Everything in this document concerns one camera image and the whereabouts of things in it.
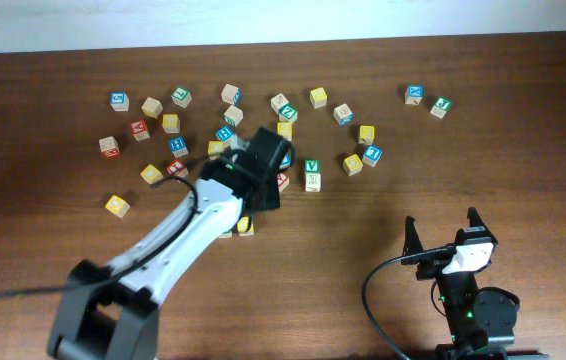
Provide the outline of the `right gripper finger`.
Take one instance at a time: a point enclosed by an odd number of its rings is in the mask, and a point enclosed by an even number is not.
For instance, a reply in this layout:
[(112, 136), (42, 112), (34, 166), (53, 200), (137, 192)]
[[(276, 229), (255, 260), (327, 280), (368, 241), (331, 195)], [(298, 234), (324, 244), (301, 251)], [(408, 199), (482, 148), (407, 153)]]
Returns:
[(467, 211), (467, 219), (469, 225), (465, 228), (466, 231), (485, 231), (485, 224), (481, 219), (478, 211), (474, 207), (469, 207)]
[(405, 219), (405, 237), (402, 250), (402, 265), (415, 265), (420, 261), (420, 253), (424, 251), (415, 227), (415, 219), (407, 216)]

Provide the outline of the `yellow S block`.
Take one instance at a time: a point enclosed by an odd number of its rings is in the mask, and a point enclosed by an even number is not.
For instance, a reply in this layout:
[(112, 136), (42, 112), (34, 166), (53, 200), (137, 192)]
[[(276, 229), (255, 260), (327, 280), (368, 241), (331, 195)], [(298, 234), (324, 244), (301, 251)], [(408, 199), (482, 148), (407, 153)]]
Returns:
[(241, 217), (236, 224), (236, 228), (240, 236), (250, 236), (254, 234), (254, 223), (249, 216)]

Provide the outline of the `green R block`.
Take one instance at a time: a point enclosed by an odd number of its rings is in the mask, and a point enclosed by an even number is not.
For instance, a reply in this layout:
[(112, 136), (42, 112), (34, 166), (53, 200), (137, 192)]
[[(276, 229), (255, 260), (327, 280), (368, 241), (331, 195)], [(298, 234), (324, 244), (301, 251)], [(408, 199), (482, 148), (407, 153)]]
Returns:
[(228, 230), (226, 232), (223, 232), (222, 234), (220, 234), (218, 236), (219, 239), (223, 239), (223, 238), (231, 238), (233, 236), (233, 231), (232, 230)]

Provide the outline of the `yellow block near arm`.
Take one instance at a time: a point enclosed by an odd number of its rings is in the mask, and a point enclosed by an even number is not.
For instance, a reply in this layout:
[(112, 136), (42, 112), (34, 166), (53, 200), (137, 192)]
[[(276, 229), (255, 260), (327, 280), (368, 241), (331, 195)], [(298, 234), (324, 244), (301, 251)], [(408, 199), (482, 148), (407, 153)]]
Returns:
[(123, 198), (112, 195), (105, 204), (105, 208), (113, 215), (123, 218), (130, 209), (130, 204)]

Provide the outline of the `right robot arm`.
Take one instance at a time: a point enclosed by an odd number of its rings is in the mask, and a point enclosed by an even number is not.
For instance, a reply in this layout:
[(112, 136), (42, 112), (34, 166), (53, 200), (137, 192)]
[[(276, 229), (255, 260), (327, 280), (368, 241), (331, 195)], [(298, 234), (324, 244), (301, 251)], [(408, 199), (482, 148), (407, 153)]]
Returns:
[(437, 359), (547, 359), (537, 350), (509, 351), (520, 309), (515, 294), (477, 285), (475, 275), (491, 264), (498, 240), (478, 211), (467, 211), (469, 225), (443, 247), (423, 248), (415, 219), (405, 221), (403, 265), (417, 267), (416, 279), (433, 280), (443, 304), (452, 342), (435, 348)]

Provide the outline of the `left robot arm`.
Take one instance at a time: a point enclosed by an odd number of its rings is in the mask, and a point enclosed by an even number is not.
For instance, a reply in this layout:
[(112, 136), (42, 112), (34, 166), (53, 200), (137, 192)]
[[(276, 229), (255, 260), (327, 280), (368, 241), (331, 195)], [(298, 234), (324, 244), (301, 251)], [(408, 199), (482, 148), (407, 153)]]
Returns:
[(69, 274), (46, 352), (54, 359), (154, 360), (160, 308), (179, 278), (241, 217), (280, 206), (277, 176), (290, 141), (259, 128), (207, 162), (183, 201), (150, 233), (99, 267)]

